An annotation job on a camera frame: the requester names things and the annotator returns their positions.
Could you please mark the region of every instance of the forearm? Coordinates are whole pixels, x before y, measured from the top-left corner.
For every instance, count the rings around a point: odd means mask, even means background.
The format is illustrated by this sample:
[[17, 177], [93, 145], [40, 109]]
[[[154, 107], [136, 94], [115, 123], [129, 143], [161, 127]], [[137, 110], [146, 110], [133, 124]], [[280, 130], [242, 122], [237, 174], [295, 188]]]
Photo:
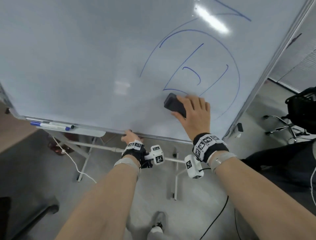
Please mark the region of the forearm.
[[[128, 157], [138, 164], [133, 156]], [[127, 164], [115, 166], [86, 193], [56, 240], [122, 239], [136, 180], [133, 167]]]
[[216, 175], [261, 240], [315, 239], [316, 217], [237, 158], [218, 166]]

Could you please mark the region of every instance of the blue curved line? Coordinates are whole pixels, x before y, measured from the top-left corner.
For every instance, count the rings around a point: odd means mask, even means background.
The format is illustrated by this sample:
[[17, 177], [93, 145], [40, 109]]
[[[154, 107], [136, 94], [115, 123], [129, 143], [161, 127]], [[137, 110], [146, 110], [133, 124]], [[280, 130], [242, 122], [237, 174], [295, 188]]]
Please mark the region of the blue curved line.
[[219, 77], [219, 79], [217, 79], [216, 82], [214, 82], [208, 89], [206, 89], [204, 92], [202, 92], [202, 93], [200, 94], [200, 96], [202, 96], [203, 93], [205, 93], [207, 90], [209, 90], [215, 83], [217, 83], [217, 82], [222, 78], [222, 76], [223, 76], [223, 75], [227, 72], [227, 70], [228, 70], [228, 65], [226, 64], [226, 66], [227, 66], [227, 68], [226, 68], [225, 72]]
[[[197, 17], [197, 18], [194, 18], [194, 19], [192, 19], [192, 20], [190, 20], [190, 21], [188, 21], [188, 22], [186, 22], [186, 23], [184, 23], [184, 24], [178, 26], [177, 28], [175, 28], [174, 30], [172, 30], [170, 33], [168, 33], [167, 36], [168, 36], [169, 34], [173, 33], [173, 32], [174, 32], [175, 30], [177, 30], [178, 28], [182, 27], [183, 25], [186, 25], [186, 24], [188, 24], [188, 23], [190, 23], [190, 22], [193, 22], [193, 21], [195, 21], [195, 20], [197, 20], [197, 19], [199, 19], [199, 18], [198, 18], [198, 17]], [[146, 67], [146, 64], [147, 64], [149, 58], [151, 57], [151, 55], [153, 54], [153, 52], [156, 50], [156, 48], [159, 46], [159, 44], [160, 44], [167, 36], [165, 36], [165, 37], [157, 44], [157, 46], [153, 49], [153, 51], [151, 52], [151, 54], [150, 54], [149, 57], [147, 58], [147, 61], [145, 62], [145, 65], [144, 65], [144, 67], [143, 67], [143, 69], [142, 69], [142, 72], [140, 73], [139, 77], [141, 77], [141, 75], [142, 75], [142, 73], [143, 73], [143, 71], [144, 71], [144, 68]]]
[[175, 33], [171, 34], [170, 36], [168, 36], [165, 40], [163, 40], [163, 42], [161, 43], [160, 46], [162, 46], [162, 44], [163, 44], [168, 38], [170, 38], [171, 36], [173, 36], [173, 35], [175, 35], [175, 34], [177, 34], [177, 33], [186, 32], [186, 31], [199, 32], [199, 33], [203, 33], [203, 34], [208, 35], [209, 37], [211, 37], [211, 38], [213, 38], [215, 41], [217, 41], [219, 44], [221, 44], [221, 45], [227, 50], [227, 52], [229, 53], [229, 55], [232, 57], [232, 59], [233, 59], [233, 61], [234, 61], [234, 63], [235, 63], [237, 72], [238, 72], [238, 90], [237, 90], [237, 93], [236, 93], [236, 96], [235, 96], [234, 100], [232, 101], [232, 103], [231, 103], [231, 104], [229, 105], [229, 107], [228, 107], [228, 109], [230, 109], [230, 107], [231, 107], [232, 104], [235, 102], [235, 100], [236, 100], [236, 98], [237, 98], [237, 95], [238, 95], [238, 93], [239, 93], [239, 89], [240, 89], [240, 73], [239, 73], [239, 69], [238, 69], [237, 63], [236, 63], [236, 61], [235, 61], [233, 55], [230, 53], [230, 51], [228, 50], [228, 48], [227, 48], [224, 44], [222, 44], [221, 41], [219, 41], [217, 38], [213, 37], [212, 35], [210, 35], [210, 34], [208, 34], [208, 33], [206, 33], [206, 32], [203, 32], [203, 31], [200, 31], [200, 30], [195, 30], [195, 29], [185, 29], [185, 30], [181, 30], [181, 31], [175, 32]]
[[[212, 16], [233, 15], [233, 16], [245, 17], [247, 20], [251, 21], [249, 18], [247, 18], [246, 16], [242, 15], [240, 12], [238, 12], [238, 11], [236, 11], [236, 10], [230, 8], [230, 7], [228, 7], [228, 8], [231, 9], [231, 10], [233, 10], [234, 12], [237, 12], [237, 13], [217, 13], [217, 14], [213, 14]], [[172, 30], [170, 33], [168, 33], [168, 34], [157, 44], [157, 46], [155, 46], [155, 48], [153, 49], [153, 51], [151, 52], [151, 54], [150, 54], [149, 57], [147, 58], [147, 60], [146, 60], [146, 62], [145, 62], [145, 64], [144, 64], [144, 67], [143, 67], [143, 69], [142, 69], [142, 71], [141, 71], [139, 77], [142, 76], [142, 73], [143, 73], [143, 71], [144, 71], [144, 68], [146, 67], [146, 64], [147, 64], [149, 58], [151, 57], [151, 55], [153, 54], [153, 52], [156, 50], [156, 48], [159, 46], [159, 44], [160, 44], [167, 36], [169, 36], [169, 34], [173, 33], [175, 30], [177, 30], [177, 29], [181, 28], [182, 26], [184, 26], [184, 25], [186, 25], [186, 24], [188, 24], [188, 23], [190, 23], [190, 22], [192, 22], [192, 21], [195, 21], [195, 20], [197, 20], [197, 19], [199, 19], [199, 17], [194, 18], [194, 19], [192, 19], [192, 20], [190, 20], [190, 21], [188, 21], [188, 22], [186, 22], [186, 23], [183, 23], [182, 25], [178, 26], [177, 28], [175, 28], [174, 30]]]
[[201, 78], [200, 78], [200, 76], [199, 76], [193, 69], [191, 69], [191, 68], [189, 68], [189, 67], [183, 67], [182, 70], [185, 69], [185, 68], [190, 69], [192, 72], [194, 72], [194, 73], [198, 76], [198, 78], [200, 79], [200, 82], [198, 83], [198, 85], [199, 85], [199, 84], [201, 83]]
[[167, 82], [167, 84], [165, 85], [165, 87], [163, 88], [163, 91], [165, 90], [165, 88], [167, 87], [168, 83], [171, 81], [171, 79], [173, 78], [173, 76], [176, 74], [176, 72], [179, 70], [179, 68], [200, 48], [204, 45], [204, 43], [202, 43], [197, 49], [194, 50], [193, 53], [191, 53], [191, 55], [178, 67], [178, 69], [174, 72], [174, 74], [172, 74], [171, 78], [169, 79], [169, 81]]
[[166, 88], [166, 89], [164, 89], [163, 91], [165, 91], [165, 90], [175, 90], [175, 91], [183, 92], [183, 93], [185, 93], [186, 95], [189, 95], [188, 93], [186, 93], [186, 92], [184, 92], [184, 91], [181, 91], [181, 90], [178, 90], [178, 89], [174, 89], [174, 88]]
[[219, 0], [214, 0], [214, 1], [215, 1], [215, 2], [218, 2], [219, 4], [223, 5], [224, 7], [227, 7], [228, 9], [230, 9], [230, 10], [232, 10], [232, 11], [238, 13], [238, 16], [244, 17], [245, 19], [247, 19], [248, 21], [251, 22], [251, 19], [250, 19], [250, 18], [248, 18], [248, 17], [246, 17], [245, 15], [243, 15], [242, 13], [238, 12], [236, 9], [231, 8], [230, 6], [228, 6], [228, 5], [226, 5], [226, 4], [222, 3], [222, 2], [220, 2]]

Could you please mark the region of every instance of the blue marker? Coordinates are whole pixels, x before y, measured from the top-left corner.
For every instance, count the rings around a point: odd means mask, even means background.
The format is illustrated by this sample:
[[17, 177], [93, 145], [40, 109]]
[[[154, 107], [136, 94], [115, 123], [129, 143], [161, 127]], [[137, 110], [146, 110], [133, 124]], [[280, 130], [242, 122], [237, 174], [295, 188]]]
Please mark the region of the blue marker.
[[56, 129], [56, 130], [64, 130], [64, 131], [69, 131], [71, 128], [68, 126], [61, 126], [61, 125], [53, 125], [49, 123], [42, 123], [42, 122], [31, 122], [32, 126], [37, 126], [37, 127], [43, 127], [43, 128], [51, 128], [51, 129]]

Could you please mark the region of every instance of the shoe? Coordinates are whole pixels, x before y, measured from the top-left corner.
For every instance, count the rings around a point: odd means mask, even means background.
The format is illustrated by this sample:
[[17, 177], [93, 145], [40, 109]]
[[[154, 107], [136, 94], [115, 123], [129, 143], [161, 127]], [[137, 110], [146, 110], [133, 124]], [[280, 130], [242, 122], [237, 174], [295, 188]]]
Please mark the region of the shoe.
[[156, 212], [155, 225], [153, 227], [160, 227], [162, 231], [167, 227], [166, 214], [164, 212]]

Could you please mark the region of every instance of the black pants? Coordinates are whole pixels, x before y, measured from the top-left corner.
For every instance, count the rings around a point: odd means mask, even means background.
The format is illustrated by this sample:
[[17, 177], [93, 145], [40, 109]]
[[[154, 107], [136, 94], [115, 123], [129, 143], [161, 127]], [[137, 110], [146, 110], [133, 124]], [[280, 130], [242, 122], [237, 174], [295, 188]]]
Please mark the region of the black pants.
[[[316, 167], [313, 142], [311, 140], [263, 150], [242, 161], [316, 215], [316, 206], [310, 192], [310, 178]], [[261, 170], [262, 165], [271, 167]], [[316, 176], [313, 178], [313, 188], [316, 189]]]

